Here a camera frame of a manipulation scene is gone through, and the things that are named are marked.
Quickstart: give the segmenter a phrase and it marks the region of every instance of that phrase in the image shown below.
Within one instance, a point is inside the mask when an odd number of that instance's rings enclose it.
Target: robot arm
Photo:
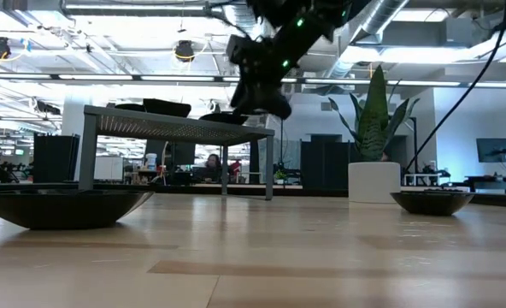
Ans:
[[[247,0],[257,17],[279,31],[273,38],[253,41],[232,35],[227,55],[239,65],[240,81],[231,106],[238,115],[264,110],[282,119],[291,107],[280,93],[281,80],[322,36],[332,35],[355,17],[370,0]]]

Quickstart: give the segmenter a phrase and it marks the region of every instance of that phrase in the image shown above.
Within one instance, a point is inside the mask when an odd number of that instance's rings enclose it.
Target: white planter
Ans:
[[[395,204],[390,193],[401,191],[399,163],[351,163],[348,165],[350,202]]]

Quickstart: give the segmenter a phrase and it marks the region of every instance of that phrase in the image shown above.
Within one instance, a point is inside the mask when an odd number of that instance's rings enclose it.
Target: table leg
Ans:
[[[96,168],[97,117],[84,115],[82,152],[80,153],[79,189],[93,189],[93,175]]]
[[[228,194],[228,146],[222,147],[222,175],[221,175],[222,194]]]
[[[267,136],[266,200],[272,200],[274,189],[274,137]]]

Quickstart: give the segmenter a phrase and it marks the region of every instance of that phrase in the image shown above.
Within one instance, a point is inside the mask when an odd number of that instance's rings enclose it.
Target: snake plant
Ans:
[[[331,108],[338,113],[340,121],[350,131],[363,161],[379,162],[397,128],[409,119],[419,99],[410,106],[409,99],[406,99],[396,108],[394,114],[389,116],[386,81],[381,67],[376,69],[371,78],[367,100],[360,102],[353,94],[350,94],[350,98],[356,110],[356,123],[353,130],[338,110],[338,105],[329,98]]]

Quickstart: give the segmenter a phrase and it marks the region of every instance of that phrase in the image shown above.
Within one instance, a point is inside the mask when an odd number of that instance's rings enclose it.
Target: potted plant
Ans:
[[[353,94],[350,94],[350,98],[356,111],[353,130],[340,114],[338,105],[329,98],[331,108],[338,113],[340,121],[350,131],[362,158],[361,163],[348,165],[350,201],[395,203],[390,193],[401,191],[401,166],[398,163],[383,162],[383,156],[397,128],[409,119],[419,99],[410,106],[409,100],[406,99],[392,116],[388,115],[386,81],[381,67],[376,69],[371,79],[367,100],[359,102]]]
[[[282,170],[276,171],[276,184],[283,185],[287,180],[287,175]]]

